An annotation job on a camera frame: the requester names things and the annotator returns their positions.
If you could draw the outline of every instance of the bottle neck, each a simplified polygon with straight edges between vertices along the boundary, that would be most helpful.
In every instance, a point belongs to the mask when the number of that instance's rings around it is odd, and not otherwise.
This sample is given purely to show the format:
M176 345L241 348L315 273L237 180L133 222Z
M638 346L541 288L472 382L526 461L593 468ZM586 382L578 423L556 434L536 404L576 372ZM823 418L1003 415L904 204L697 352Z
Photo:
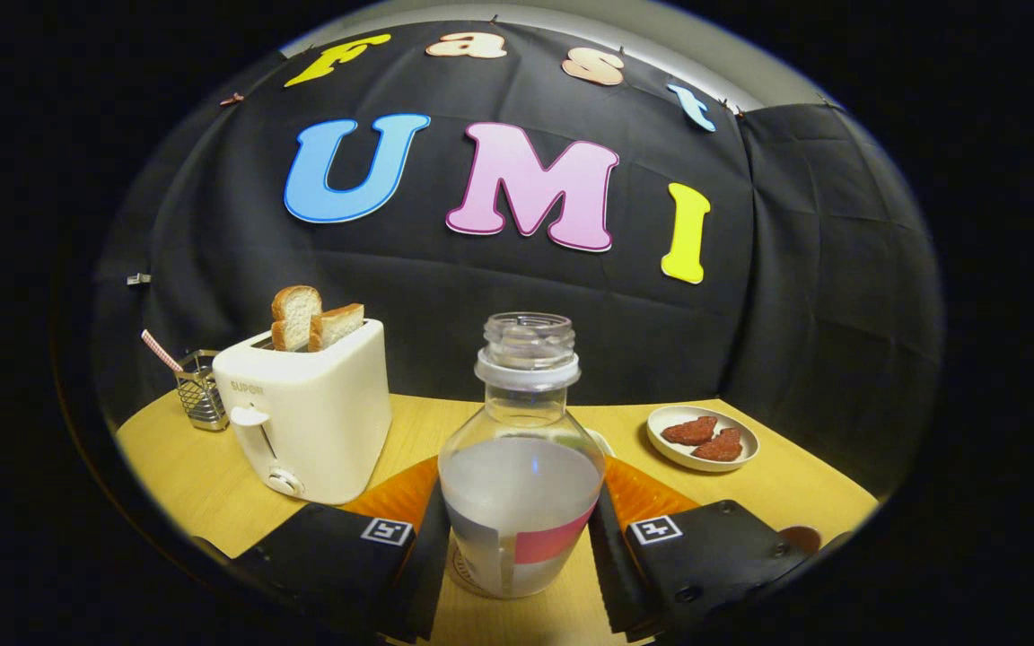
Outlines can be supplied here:
M543 392L525 392L485 384L485 412L503 425L552 425L566 417L566 392L559 388Z

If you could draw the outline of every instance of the colorful foam letter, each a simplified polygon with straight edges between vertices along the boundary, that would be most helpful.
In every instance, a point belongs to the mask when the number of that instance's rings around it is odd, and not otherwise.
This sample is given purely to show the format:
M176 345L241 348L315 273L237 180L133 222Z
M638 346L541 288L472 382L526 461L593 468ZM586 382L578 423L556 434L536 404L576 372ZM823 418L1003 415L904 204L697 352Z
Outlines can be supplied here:
M336 191L325 180L341 137L357 128L353 119L337 119L305 128L298 135L301 147L286 179L286 209L299 220L349 221L382 208L398 189L414 133L430 124L425 115L386 115L373 122L382 133L373 152L369 175L360 187Z
M361 55L370 44L382 44L387 40L390 40L390 34L382 33L378 36L362 37L362 39L345 42L345 44L334 45L334 48L322 52L321 57L316 58L316 61L313 61L308 68L305 68L305 71L287 81L286 87L323 78L333 71L334 63L348 63Z
M447 33L442 42L428 45L425 53L431 57L500 58L508 54L501 49L505 43L506 39L495 33Z
M678 281L694 285L704 279L701 267L701 234L709 201L685 184L669 184L669 195L677 202L677 217L672 226L672 247L661 258L661 271Z
M574 48L569 51L569 58L561 61L561 69L569 76L600 85L619 85L625 76L618 70L624 66L625 63L614 55L588 48Z
M612 246L604 227L604 208L609 174L620 162L615 152L574 142L545 168L520 127L475 123L465 133L477 142L477 154L465 198L446 216L446 225L475 236L499 233L506 220L496 210L497 191L505 187L521 236L533 236L561 197L561 217L549 225L551 241L586 252L603 252Z
M690 91L687 87L672 85L671 83L669 84L669 90L676 92L677 97L680 98L680 106L685 107L685 114L689 115L689 119L693 119L693 121L697 122L698 126L705 128L709 132L718 130L718 124L704 118L704 114L709 111L709 107L706 107L697 97L693 97L693 91Z

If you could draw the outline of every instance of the letter u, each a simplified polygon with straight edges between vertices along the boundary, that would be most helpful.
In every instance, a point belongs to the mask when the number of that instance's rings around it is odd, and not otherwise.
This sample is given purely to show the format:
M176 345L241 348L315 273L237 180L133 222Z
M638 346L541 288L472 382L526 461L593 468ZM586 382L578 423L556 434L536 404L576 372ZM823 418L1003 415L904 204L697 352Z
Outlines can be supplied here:
M299 220L349 221L369 215L390 201L401 183L414 133L430 124L418 114L386 115L373 122L382 133L370 172L356 188L336 191L327 184L330 165L341 139L357 128L353 119L337 119L305 128L298 135L301 147L286 179L286 209Z

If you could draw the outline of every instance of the letter i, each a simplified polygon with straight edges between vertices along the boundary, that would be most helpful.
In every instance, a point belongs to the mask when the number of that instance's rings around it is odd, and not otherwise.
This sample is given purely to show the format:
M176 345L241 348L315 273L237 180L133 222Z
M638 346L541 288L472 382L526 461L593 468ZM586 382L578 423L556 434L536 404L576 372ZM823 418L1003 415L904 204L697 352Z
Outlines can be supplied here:
M701 267L701 234L704 217L710 205L706 197L685 184L669 184L669 195L677 203L677 216L672 226L672 247L661 258L661 271L678 281L694 285L704 279Z

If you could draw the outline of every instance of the white toaster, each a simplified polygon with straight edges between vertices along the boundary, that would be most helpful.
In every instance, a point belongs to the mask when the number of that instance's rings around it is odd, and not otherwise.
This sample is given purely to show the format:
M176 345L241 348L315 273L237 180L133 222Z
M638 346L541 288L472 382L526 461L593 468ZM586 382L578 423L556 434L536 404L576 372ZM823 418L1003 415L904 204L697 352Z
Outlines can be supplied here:
M361 328L320 351L279 351L270 332L214 357L214 380L238 444L272 490L324 504L369 484L393 410L385 327Z

